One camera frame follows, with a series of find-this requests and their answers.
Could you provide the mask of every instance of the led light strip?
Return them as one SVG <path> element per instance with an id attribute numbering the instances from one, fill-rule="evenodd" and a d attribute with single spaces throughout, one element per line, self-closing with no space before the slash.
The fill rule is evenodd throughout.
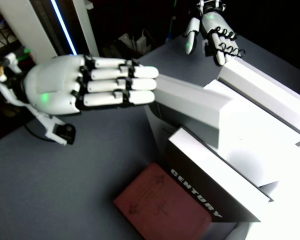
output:
<path id="1" fill-rule="evenodd" d="M 69 45 L 70 45 L 70 48 L 71 48 L 71 50 L 72 50 L 72 53 L 73 53 L 73 55 L 77 55 L 75 46 L 74 46 L 74 44 L 73 44 L 72 41 L 71 41 L 70 35 L 69 35 L 68 30 L 67 30 L 66 25 L 65 25 L 65 22 L 64 22 L 64 20 L 63 20 L 61 14 L 60 14 L 58 5 L 57 5 L 57 3 L 56 3 L 55 0 L 50 0 L 50 1 L 51 1 L 51 3 L 52 3 L 53 8 L 54 8 L 55 14 L 56 14 L 56 16 L 57 16 L 58 19 L 59 19 L 59 22 L 60 22 L 60 24 L 61 24 L 62 30 L 63 30 L 63 32 L 64 32 L 64 35 L 65 35 L 65 37 L 66 37 L 66 39 L 67 39 L 67 41 L 68 41 L 68 43 L 69 43 Z"/>

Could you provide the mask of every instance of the robotic hand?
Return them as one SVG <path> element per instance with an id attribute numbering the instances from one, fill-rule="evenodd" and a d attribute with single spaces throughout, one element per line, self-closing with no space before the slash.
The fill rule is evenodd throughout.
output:
<path id="1" fill-rule="evenodd" d="M 226 9 L 221 0 L 200 0 L 192 11 L 192 19 L 187 26 L 184 36 L 186 54 L 191 54 L 196 45 L 199 32 L 207 40 L 205 43 L 206 56 L 214 56 L 218 65 L 222 66 L 233 57 L 243 57 L 245 51 L 239 49 L 236 35 L 224 18 L 220 15 Z"/>
<path id="2" fill-rule="evenodd" d="M 15 77 L 7 77 L 8 70 Z M 75 127 L 51 115 L 151 103 L 158 75 L 155 67 L 136 60 L 65 55 L 36 65 L 24 77 L 10 53 L 0 65 L 0 92 L 10 104 L 28 108 L 47 138 L 66 145 L 74 142 Z"/>

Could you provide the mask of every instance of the gray tabletop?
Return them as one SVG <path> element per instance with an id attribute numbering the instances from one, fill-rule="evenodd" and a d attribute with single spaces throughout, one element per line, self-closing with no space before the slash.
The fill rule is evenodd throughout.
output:
<path id="1" fill-rule="evenodd" d="M 287 84 L 300 81 L 300 71 L 288 63 L 244 38 L 238 43 L 249 53 L 247 62 L 273 77 L 283 76 Z M 162 74 L 207 84 L 220 68 L 202 55 L 200 45 L 186 56 L 184 44 L 177 38 L 141 62 Z M 112 200 L 159 158 L 143 107 L 90 111 L 63 120 L 76 126 L 72 146 L 40 141 L 24 128 L 0 140 L 0 240 L 140 239 Z M 29 127 L 43 132 L 35 120 Z M 233 227 L 212 224 L 202 239 L 222 240 Z"/>

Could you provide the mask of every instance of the green light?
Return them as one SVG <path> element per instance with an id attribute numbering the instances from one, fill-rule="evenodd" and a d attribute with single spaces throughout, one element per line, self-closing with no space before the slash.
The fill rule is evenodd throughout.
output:
<path id="1" fill-rule="evenodd" d="M 46 104 L 49 101 L 49 93 L 43 93 L 41 94 L 41 102 Z"/>

